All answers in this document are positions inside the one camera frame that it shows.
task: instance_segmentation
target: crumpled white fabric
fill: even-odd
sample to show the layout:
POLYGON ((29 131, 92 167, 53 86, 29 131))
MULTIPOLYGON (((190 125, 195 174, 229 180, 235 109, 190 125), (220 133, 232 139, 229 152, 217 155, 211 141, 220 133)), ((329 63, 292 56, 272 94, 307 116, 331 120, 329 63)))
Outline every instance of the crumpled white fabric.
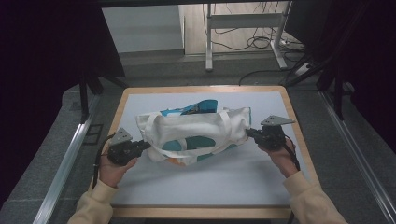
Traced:
POLYGON ((165 117, 160 112, 135 117, 137 127, 145 141, 151 144, 148 156, 153 161, 177 158, 184 164, 197 162, 198 156, 217 154, 229 145, 241 145, 248 140, 246 129, 250 128, 250 108, 223 109, 218 113, 191 114, 165 117), (213 147, 187 150, 186 138, 203 136, 215 141, 213 147), (181 151, 163 150, 167 142, 177 140, 181 151))

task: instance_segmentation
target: black cable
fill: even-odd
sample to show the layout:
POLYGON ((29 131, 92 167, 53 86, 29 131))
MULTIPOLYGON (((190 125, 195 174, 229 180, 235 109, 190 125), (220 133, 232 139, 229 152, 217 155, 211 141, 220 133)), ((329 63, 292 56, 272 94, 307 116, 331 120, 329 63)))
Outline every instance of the black cable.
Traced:
POLYGON ((113 133, 113 134, 109 135, 108 137, 106 137, 105 140, 102 142, 102 145, 99 147, 98 151, 96 152, 95 164, 93 165, 92 188, 94 188, 96 186, 97 181, 98 181, 100 158, 101 158, 101 155, 102 155, 103 147, 105 146, 105 143, 108 141, 108 139, 112 138, 114 135, 115 135, 115 133, 113 133))
MULTIPOLYGON (((216 4, 215 4, 215 9, 213 11, 213 14, 216 14, 216 4)), ((227 31, 224 31, 224 32, 218 32, 218 29, 215 29, 215 33, 218 34, 218 35, 223 35, 223 34, 227 34, 227 33, 231 32, 231 31, 234 31, 234 30, 237 30, 237 29, 239 29, 239 28, 233 28, 233 29, 230 29, 230 30, 227 30, 227 31)))
MULTIPOLYGON (((208 32, 208 31, 206 30, 206 25, 205 25, 205 9, 204 9, 204 4, 202 4, 202 13, 203 13, 203 19, 204 19, 204 30, 205 30, 205 33, 206 33, 206 35, 207 35, 207 32, 208 32)), ((223 32, 223 33, 218 33, 218 34, 225 34, 225 33, 231 32, 231 31, 236 30, 236 29, 238 29, 238 28, 234 28, 234 29, 228 30, 228 31, 223 32)), ((227 46, 227 45, 221 44, 221 43, 219 43, 219 42, 215 42, 215 41, 211 41, 211 42, 212 42, 212 44, 221 45, 221 46, 223 46, 224 48, 232 49, 232 50, 244 50, 244 49, 249 49, 249 48, 254 48, 254 49, 266 49, 266 48, 268 48, 268 46, 270 46, 270 42, 269 42, 270 39, 269 39, 268 37, 265 37, 265 36, 255 36, 255 34, 257 33, 257 30, 258 30, 258 29, 259 29, 259 28, 256 28, 256 30, 255 30, 255 32, 254 32, 254 34, 253 34, 253 37, 251 37, 251 38, 249 38, 249 39, 247 40, 247 46, 244 47, 244 48, 241 48, 241 49, 235 49, 235 48, 232 48, 232 47, 230 47, 230 46, 227 46), (256 41, 263 41, 263 40, 267 41, 267 45, 265 45, 264 47, 258 47, 258 46, 256 45, 256 41)))
POLYGON ((285 70, 258 70, 258 71, 250 72, 250 73, 247 73, 246 75, 242 76, 241 78, 239 78, 238 86, 241 86, 241 82, 242 82, 243 79, 245 79, 246 77, 251 76, 253 74, 256 74, 256 73, 260 73, 260 72, 263 72, 263 73, 265 73, 265 72, 287 72, 287 71, 291 71, 291 70, 292 69, 285 69, 285 70))

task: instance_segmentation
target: person's arm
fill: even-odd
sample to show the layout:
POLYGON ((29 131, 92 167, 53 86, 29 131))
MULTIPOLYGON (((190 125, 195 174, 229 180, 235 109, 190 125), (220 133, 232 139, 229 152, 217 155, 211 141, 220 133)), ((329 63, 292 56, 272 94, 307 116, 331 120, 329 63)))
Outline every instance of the person's arm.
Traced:
POLYGON ((113 216, 113 208, 110 202, 117 191, 117 189, 113 189, 101 180, 98 180, 93 190, 89 190, 81 196, 78 201, 76 213, 70 217, 67 223, 107 224, 113 216))
POLYGON ((106 153, 101 158, 99 180, 93 189, 85 192, 78 201, 76 213, 70 217, 68 224, 104 223, 113 215, 110 202, 118 191, 117 185, 128 169, 133 167, 137 158, 125 166, 118 166, 108 160, 106 153))
POLYGON ((301 223, 347 223, 320 186, 309 183, 303 172, 295 173, 283 184, 291 196, 291 210, 301 223))
MULTIPOLYGON (((287 145, 295 149, 289 139, 287 145)), ((268 153, 280 173, 287 178, 284 186, 291 197, 290 207, 300 223, 347 223, 321 187, 309 183, 303 172, 297 170, 285 148, 277 151, 259 148, 268 153)))

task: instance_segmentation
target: metal rail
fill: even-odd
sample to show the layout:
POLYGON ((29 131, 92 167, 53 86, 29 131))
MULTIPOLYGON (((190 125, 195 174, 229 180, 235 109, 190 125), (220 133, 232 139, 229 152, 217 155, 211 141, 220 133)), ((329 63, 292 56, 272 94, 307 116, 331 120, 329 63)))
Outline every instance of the metal rail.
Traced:
POLYGON ((366 181, 370 191, 373 193, 388 223, 396 223, 396 210, 393 201, 389 197, 387 191, 382 186, 381 182, 378 180, 378 178, 376 178, 373 169, 371 168, 368 161, 365 159, 364 155, 361 153, 361 149, 359 148, 357 142, 350 133, 347 125, 335 114, 334 110, 332 109, 332 100, 330 99, 329 95, 320 91, 319 96, 326 105, 327 110, 332 117, 332 121, 334 122, 338 132, 343 137, 347 148, 349 149, 350 155, 358 165, 358 168, 361 171, 361 175, 366 181))
POLYGON ((88 128, 90 127, 92 117, 95 112, 95 108, 99 102, 99 99, 100 96, 98 95, 93 96, 89 110, 91 111, 91 114, 88 116, 85 123, 78 125, 75 135, 73 136, 73 139, 70 142, 69 148, 66 150, 66 153, 64 154, 64 159, 62 160, 62 163, 59 166, 59 169, 52 180, 52 183, 49 187, 49 191, 47 192, 47 195, 44 198, 44 201, 37 212, 35 221, 33 222, 34 224, 43 224, 43 223, 48 223, 50 221, 50 216, 52 215, 52 212, 59 199, 62 189, 64 188, 64 183, 66 182, 67 177, 69 176, 69 173, 73 167, 76 156, 84 140, 84 137, 88 131, 88 128))

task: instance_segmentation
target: beige sleeve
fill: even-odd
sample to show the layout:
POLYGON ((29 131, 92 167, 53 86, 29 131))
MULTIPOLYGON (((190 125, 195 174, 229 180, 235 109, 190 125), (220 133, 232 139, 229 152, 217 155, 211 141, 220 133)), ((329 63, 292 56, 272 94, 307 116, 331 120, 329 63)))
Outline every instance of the beige sleeve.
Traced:
POLYGON ((78 201, 76 213, 67 223, 108 223, 113 215, 111 199, 117 192, 98 180, 93 190, 85 192, 78 201))
POLYGON ((290 207, 300 223, 347 223, 319 185, 309 183, 303 172, 283 183, 289 192, 290 207))

